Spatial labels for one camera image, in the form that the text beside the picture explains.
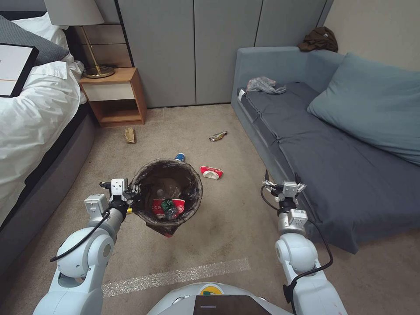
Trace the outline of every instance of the sofa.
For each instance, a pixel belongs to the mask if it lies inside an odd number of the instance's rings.
[[[307,184],[299,207],[329,243],[356,253],[363,242],[420,228],[420,167],[307,111],[343,59],[297,47],[239,49],[231,105],[274,181],[297,172]],[[260,76],[287,92],[241,93]],[[307,234],[319,240],[311,224]]]

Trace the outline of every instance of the gold lamp stand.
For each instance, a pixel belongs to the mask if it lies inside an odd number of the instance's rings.
[[[81,27],[82,27],[84,39],[86,40],[87,47],[89,48],[89,52],[91,53],[93,62],[95,63],[95,68],[86,68],[83,72],[83,76],[92,78],[92,79],[98,79],[101,77],[109,77],[110,75],[113,75],[115,73],[114,68],[98,65],[98,62],[96,61],[95,55],[93,54],[93,51],[92,51],[91,42],[89,41],[89,38],[86,35],[84,27],[83,26]]]

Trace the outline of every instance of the wardrobe door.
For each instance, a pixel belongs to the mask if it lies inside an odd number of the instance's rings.
[[[236,52],[253,47],[262,0],[194,0],[197,104],[231,101]]]
[[[193,0],[118,0],[149,108],[194,105]]]
[[[255,47],[296,46],[321,16],[326,0],[264,0]]]

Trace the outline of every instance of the beige carpet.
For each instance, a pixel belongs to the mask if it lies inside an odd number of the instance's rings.
[[[31,314],[47,292],[56,265],[50,263],[66,237],[85,227],[83,200],[103,193],[100,181],[132,178],[145,163],[182,151],[197,171],[201,165],[224,170],[218,180],[203,178],[197,214],[166,239],[127,216],[118,234],[104,283],[211,263],[247,259],[250,270],[202,279],[247,289],[291,311],[283,297],[286,282],[277,261],[277,217],[259,195],[265,166],[230,105],[148,111],[135,126],[138,142],[126,144],[124,128],[98,129],[93,148],[73,187],[38,236],[2,279],[1,314]],[[219,131],[229,134],[211,143]],[[413,231],[361,246],[356,255],[333,247],[326,275],[349,314],[418,314],[420,232]],[[321,262],[327,253],[316,245]],[[107,297],[103,314],[146,314],[167,292],[185,283]]]

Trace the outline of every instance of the trash can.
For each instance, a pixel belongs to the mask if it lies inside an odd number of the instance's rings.
[[[140,197],[131,204],[133,212],[146,221],[146,225],[166,237],[189,220],[198,210],[203,195],[203,185],[191,165],[175,159],[158,159],[143,166],[129,187],[138,185]],[[172,199],[185,200],[184,212],[175,220],[158,219],[152,212],[153,199],[162,189]]]

